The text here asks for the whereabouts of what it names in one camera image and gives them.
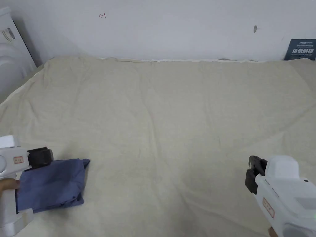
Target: red writing on wall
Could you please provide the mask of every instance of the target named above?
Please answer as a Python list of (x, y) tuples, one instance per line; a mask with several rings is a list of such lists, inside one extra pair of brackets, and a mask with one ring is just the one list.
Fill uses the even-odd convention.
[(99, 17), (101, 17), (101, 18), (102, 18), (103, 16), (104, 16), (105, 19), (106, 19), (106, 16), (105, 16), (105, 13), (104, 13), (104, 12), (103, 12), (103, 15), (101, 15), (101, 14), (99, 15)]

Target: label sticker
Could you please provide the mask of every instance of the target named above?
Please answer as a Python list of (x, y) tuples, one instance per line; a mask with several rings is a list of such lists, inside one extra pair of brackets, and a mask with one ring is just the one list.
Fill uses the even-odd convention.
[(12, 33), (10, 28), (7, 28), (1, 31), (1, 33), (3, 34), (3, 36), (6, 38), (8, 42), (11, 42), (12, 40), (15, 39), (14, 34)]
[(274, 218), (274, 210), (265, 198), (263, 198), (262, 204), (267, 209), (267, 211), (271, 215), (271, 217)]
[(316, 39), (292, 39), (284, 60), (309, 58), (315, 60)]
[(14, 158), (13, 158), (13, 162), (14, 162), (15, 164), (23, 163), (23, 162), (24, 162), (23, 156), (14, 157)]

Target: beige cloth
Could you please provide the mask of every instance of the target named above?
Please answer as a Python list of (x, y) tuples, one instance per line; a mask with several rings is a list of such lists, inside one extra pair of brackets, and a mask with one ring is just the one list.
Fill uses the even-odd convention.
[(85, 203), (36, 214), (18, 237), (267, 236), (248, 158), (291, 155), (316, 184), (313, 71), (308, 59), (48, 61), (0, 105), (0, 135), (91, 159)]

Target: white appliance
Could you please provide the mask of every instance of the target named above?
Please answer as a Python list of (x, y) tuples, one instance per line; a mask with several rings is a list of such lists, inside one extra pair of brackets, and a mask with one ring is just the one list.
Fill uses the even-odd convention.
[[(16, 179), (16, 173), (50, 165), (53, 153), (47, 147), (26, 150), (12, 136), (0, 137), (0, 180)], [(33, 210), (18, 210), (16, 190), (5, 190), (0, 198), (0, 236), (11, 237), (33, 220)]]
[(316, 237), (316, 186), (287, 155), (249, 157), (246, 186), (278, 237)]
[(11, 16), (10, 8), (0, 9), (0, 98), (16, 89), (36, 69)]

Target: finger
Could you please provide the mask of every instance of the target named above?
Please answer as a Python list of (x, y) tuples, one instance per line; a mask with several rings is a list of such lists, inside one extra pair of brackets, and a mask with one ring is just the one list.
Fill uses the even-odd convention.
[(15, 179), (3, 179), (0, 180), (0, 189), (18, 189), (20, 187), (20, 181)]
[(277, 237), (277, 234), (272, 227), (268, 230), (268, 232), (270, 237)]

